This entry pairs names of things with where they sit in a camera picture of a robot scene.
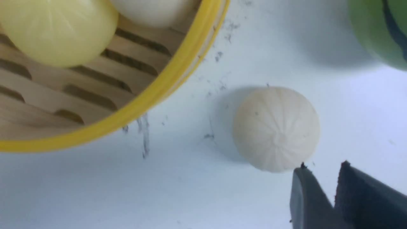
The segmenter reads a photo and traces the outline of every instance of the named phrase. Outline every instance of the green ball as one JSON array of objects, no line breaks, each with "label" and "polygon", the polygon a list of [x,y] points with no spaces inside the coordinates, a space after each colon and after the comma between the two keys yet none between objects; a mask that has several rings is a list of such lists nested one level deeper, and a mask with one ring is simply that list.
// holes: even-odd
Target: green ball
[{"label": "green ball", "polygon": [[384,63],[407,71],[407,0],[348,0],[362,45]]}]

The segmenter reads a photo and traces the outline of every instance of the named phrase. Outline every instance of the white background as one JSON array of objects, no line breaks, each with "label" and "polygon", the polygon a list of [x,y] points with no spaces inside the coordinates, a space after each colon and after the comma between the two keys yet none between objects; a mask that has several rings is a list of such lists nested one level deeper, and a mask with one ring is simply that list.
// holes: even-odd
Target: white background
[{"label": "white background", "polygon": [[266,84],[318,111],[306,164],[331,201],[344,160],[407,194],[407,74],[369,57],[346,14],[345,0],[232,0],[206,61],[148,113],[149,157],[137,122],[73,149],[0,154],[0,228],[291,228],[292,172],[254,169],[231,137],[242,98]]}]

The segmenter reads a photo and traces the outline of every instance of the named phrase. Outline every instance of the wooden slat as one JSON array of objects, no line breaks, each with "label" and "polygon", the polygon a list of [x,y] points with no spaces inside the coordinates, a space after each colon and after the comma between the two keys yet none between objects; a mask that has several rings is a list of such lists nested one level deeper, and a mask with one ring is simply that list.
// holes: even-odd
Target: wooden slat
[{"label": "wooden slat", "polygon": [[105,57],[97,57],[91,62],[84,64],[84,66],[123,81],[135,95],[140,94],[155,80],[153,75]]},{"label": "wooden slat", "polygon": [[0,119],[0,140],[32,140],[46,137],[54,137],[59,134],[65,134],[76,130],[77,127],[32,127],[15,124]]},{"label": "wooden slat", "polygon": [[135,25],[125,17],[120,17],[118,27],[129,33],[163,45],[168,49],[171,55],[175,54],[185,38],[183,34],[170,29],[152,29]]},{"label": "wooden slat", "polygon": [[33,77],[33,81],[54,90],[62,91],[68,85],[76,85],[112,100],[118,107],[126,105],[134,97],[124,90],[99,82],[70,69],[53,68],[39,64],[4,44],[0,44],[0,58],[25,66]]},{"label": "wooden slat", "polygon": [[107,48],[148,64],[158,73],[160,73],[170,61],[170,57],[163,53],[151,50],[119,36],[115,36]]},{"label": "wooden slat", "polygon": [[0,119],[32,127],[79,127],[78,123],[47,113],[24,102],[0,94]]},{"label": "wooden slat", "polygon": [[197,13],[195,11],[189,13],[184,21],[171,27],[171,29],[186,35],[188,33],[189,28],[191,27],[192,23],[194,22],[196,14]]},{"label": "wooden slat", "polygon": [[85,124],[99,121],[111,114],[107,109],[65,93],[32,82],[17,74],[0,69],[0,85],[20,93],[25,102],[50,113],[68,110],[81,116]]}]

